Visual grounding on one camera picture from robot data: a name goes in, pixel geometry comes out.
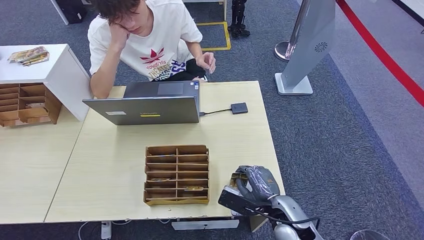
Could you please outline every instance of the red logo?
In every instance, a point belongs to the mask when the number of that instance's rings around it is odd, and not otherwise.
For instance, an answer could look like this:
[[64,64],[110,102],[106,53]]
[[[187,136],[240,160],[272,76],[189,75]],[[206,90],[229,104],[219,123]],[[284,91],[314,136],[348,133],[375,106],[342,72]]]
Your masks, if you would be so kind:
[[155,61],[159,61],[161,60],[161,57],[164,56],[164,47],[162,47],[162,49],[156,53],[155,51],[153,51],[153,49],[151,49],[151,53],[150,53],[150,57],[140,57],[142,60],[144,60],[145,64],[151,64]]

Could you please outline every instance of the black adapter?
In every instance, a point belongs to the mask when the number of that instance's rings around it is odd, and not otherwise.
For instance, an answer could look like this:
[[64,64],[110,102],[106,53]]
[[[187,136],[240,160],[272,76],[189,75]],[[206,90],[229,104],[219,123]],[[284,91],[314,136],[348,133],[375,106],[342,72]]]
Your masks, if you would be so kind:
[[245,102],[231,104],[232,114],[246,114],[248,112],[248,106]]

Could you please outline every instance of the white cable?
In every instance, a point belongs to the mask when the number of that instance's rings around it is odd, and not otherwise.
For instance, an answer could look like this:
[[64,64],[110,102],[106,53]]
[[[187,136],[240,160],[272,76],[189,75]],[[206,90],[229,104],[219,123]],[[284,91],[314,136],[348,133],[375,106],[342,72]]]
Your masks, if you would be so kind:
[[84,222],[80,227],[79,227],[79,229],[78,229],[78,238],[79,238],[79,240],[82,240],[81,239],[81,229],[86,225],[86,224],[88,224],[89,222],[88,221],[86,221],[86,222]]
[[167,224],[167,223],[169,223],[170,222],[170,219],[168,219],[168,221],[165,221],[165,222],[163,222],[161,219],[158,219],[159,220],[159,222],[161,222],[161,223],[163,223],[163,224]]
[[115,224],[115,225],[125,225],[125,224],[129,224],[131,221],[132,221],[132,220],[129,220],[129,221],[127,221],[127,222],[123,222],[123,223],[117,223],[117,222],[112,221],[112,224]]

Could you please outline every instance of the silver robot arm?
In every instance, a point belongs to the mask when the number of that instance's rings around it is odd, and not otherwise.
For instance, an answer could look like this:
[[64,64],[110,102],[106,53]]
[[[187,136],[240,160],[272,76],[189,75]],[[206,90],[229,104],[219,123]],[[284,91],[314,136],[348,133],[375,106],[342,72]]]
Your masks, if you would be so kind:
[[[299,204],[289,196],[276,195],[273,196],[270,201],[271,207],[273,209],[281,210],[291,222],[308,219]],[[324,240],[311,221],[294,223],[291,226],[277,222],[276,226],[274,226],[276,240],[302,240],[299,237],[299,232],[301,231],[310,231],[308,234],[314,235],[314,240]]]
[[277,240],[323,240],[317,231],[320,218],[308,218],[293,198],[280,195],[269,169],[239,166],[231,179],[233,183],[224,187],[219,204],[245,216],[268,218]]

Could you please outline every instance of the cardboard compartment box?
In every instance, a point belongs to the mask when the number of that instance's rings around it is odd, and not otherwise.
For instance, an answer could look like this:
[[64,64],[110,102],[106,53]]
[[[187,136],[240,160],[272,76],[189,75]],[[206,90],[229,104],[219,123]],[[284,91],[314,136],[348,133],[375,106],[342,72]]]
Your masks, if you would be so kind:
[[0,126],[53,123],[62,103],[43,83],[0,84]]
[[144,202],[208,204],[209,150],[205,145],[146,147]]

